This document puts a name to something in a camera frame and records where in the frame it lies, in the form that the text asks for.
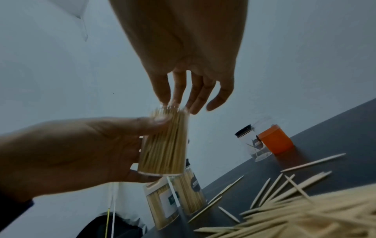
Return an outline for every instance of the gray tabletop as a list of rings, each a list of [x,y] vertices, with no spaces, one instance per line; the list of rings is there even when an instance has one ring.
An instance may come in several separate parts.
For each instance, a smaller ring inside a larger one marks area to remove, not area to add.
[[[189,218],[180,210],[179,218],[172,224],[161,231],[153,228],[144,237],[205,237],[193,230],[200,227],[233,226],[235,222],[221,212],[218,206],[241,219],[239,213],[249,209],[268,178],[273,182],[283,169],[335,154],[346,153],[346,156],[285,174],[295,174],[294,181],[300,183],[320,172],[333,171],[325,180],[305,189],[308,195],[376,182],[376,99],[313,126],[291,139],[295,149],[278,156],[272,155],[260,162],[248,160],[204,188],[204,194],[210,200],[228,184],[244,175],[243,179],[222,195],[220,201],[194,221],[187,224]]]

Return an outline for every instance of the container filled with toothpicks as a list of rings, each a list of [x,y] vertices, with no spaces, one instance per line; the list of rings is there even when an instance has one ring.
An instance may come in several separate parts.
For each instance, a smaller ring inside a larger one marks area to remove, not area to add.
[[[171,115],[168,128],[143,139],[138,172],[152,176],[181,175],[185,169],[188,118],[187,109],[175,106],[158,108],[153,117]]]
[[[188,159],[186,160],[184,174],[172,177],[171,179],[172,185],[175,192],[177,192],[180,205],[185,214],[192,215],[206,206],[206,198],[190,167]]]
[[[158,230],[166,227],[179,216],[179,210],[166,177],[144,185],[144,192]]]

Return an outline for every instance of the person's left hand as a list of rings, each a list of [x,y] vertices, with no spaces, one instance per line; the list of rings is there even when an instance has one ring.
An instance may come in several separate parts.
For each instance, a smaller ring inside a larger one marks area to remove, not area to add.
[[[36,125],[0,137],[0,193],[19,202],[107,182],[153,182],[131,170],[139,136],[165,129],[170,118],[99,118]]]

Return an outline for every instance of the container label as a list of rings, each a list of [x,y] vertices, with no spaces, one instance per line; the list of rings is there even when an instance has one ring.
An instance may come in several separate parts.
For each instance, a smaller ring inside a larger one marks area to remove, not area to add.
[[[192,179],[191,179],[191,188],[192,188],[192,190],[195,191],[195,192],[199,192],[199,191],[201,190],[200,185],[199,185],[199,182],[197,181],[195,175],[193,175],[193,177],[192,177]]]
[[[177,210],[177,205],[172,195],[171,189],[168,189],[159,195],[159,199],[162,203],[162,209],[164,212],[164,216],[169,218],[174,212]]]

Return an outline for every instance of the orange container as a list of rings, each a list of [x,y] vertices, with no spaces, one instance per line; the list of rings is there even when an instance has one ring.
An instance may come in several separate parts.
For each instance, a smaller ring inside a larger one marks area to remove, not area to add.
[[[258,138],[273,154],[280,154],[294,147],[291,139],[277,124],[271,125],[269,129],[260,133]]]

